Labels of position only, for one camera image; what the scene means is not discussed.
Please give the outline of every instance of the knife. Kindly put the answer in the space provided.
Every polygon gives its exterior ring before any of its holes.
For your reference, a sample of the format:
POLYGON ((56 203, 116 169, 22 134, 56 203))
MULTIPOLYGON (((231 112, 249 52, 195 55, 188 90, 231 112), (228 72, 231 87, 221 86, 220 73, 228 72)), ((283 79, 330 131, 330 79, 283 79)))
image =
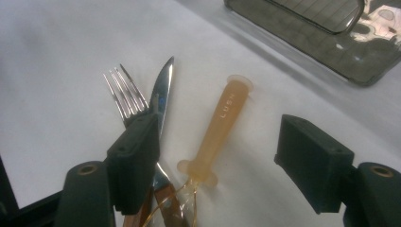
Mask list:
MULTIPOLYGON (((173 69, 174 57, 171 57, 159 73, 150 98, 148 112, 150 114, 157 114, 158 116, 159 139, 162 136, 163 125, 165 123, 166 108, 170 92, 173 69)), ((125 217, 124 227, 139 227, 144 224, 151 211, 152 190, 158 203, 161 203, 163 200, 165 200, 175 192, 174 185, 170 182, 168 176, 163 171, 160 164, 157 164, 156 166, 156 173, 153 179, 153 188, 149 190, 143 206, 141 207, 138 214, 125 217)), ((163 206, 161 208, 161 211, 165 221, 165 226, 187 226, 186 222, 183 219, 180 209, 180 203, 178 202, 177 198, 173 197, 169 205, 163 206)))

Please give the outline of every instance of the fork tines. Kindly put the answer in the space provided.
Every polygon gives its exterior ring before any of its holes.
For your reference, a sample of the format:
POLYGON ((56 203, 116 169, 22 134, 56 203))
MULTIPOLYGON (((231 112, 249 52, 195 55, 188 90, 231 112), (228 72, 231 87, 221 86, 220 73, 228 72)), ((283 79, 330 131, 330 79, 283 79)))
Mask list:
POLYGON ((109 76, 103 74, 103 77, 109 85, 113 99, 124 123, 127 124, 130 117, 146 111, 148 109, 148 104, 122 64, 120 64, 120 67, 123 73, 115 67, 114 70, 109 70, 109 76))

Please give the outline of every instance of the white surface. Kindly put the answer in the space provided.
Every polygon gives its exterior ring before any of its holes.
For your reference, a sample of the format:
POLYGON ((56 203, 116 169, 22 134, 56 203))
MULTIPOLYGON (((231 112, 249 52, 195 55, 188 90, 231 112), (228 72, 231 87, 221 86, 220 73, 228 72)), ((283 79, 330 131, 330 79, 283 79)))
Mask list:
POLYGON ((254 85, 216 161, 218 186, 200 189, 200 226, 342 226, 342 214, 316 215, 274 163, 282 114, 341 141, 356 153, 355 166, 401 170, 400 64, 358 88, 222 0, 3 1, 0 153, 19 205, 61 190, 68 169, 103 160, 124 130, 102 73, 123 63, 149 97, 172 55, 161 163, 176 186, 186 178, 175 165, 195 156, 227 77, 254 85))

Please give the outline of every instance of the white table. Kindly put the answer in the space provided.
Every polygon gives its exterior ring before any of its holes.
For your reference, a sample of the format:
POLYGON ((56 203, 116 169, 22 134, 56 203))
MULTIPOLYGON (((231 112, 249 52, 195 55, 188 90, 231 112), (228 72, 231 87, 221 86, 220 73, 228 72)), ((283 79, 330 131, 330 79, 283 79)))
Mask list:
POLYGON ((102 73, 123 63, 149 98, 170 56, 176 71, 160 162, 176 186, 186 180, 176 164, 195 156, 227 77, 254 84, 214 165, 218 186, 200 188, 200 226, 342 226, 342 213, 316 215, 273 161, 282 114, 342 142, 355 166, 401 170, 401 64, 357 87, 222 0, 3 1, 0 153, 20 207, 60 191, 71 167, 103 160, 124 130, 102 73))

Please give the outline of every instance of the metal fork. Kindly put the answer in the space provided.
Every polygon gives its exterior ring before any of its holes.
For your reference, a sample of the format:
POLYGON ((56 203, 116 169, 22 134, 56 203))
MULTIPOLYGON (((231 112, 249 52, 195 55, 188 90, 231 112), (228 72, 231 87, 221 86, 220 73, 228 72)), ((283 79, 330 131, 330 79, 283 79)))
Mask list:
POLYGON ((128 74, 124 66, 120 64, 120 67, 126 78, 128 79, 129 83, 126 82, 117 67, 115 67, 114 70, 109 70, 110 77, 113 79, 114 85, 118 90, 118 95, 115 91, 115 88, 107 79, 106 74, 103 74, 103 77, 106 79, 107 84, 109 85, 114 102, 117 105, 124 125, 127 128, 128 125, 131 123, 132 117, 134 115, 145 113, 148 110, 148 103, 142 93, 139 91, 136 84, 133 82, 132 77, 130 76, 130 74, 128 74))

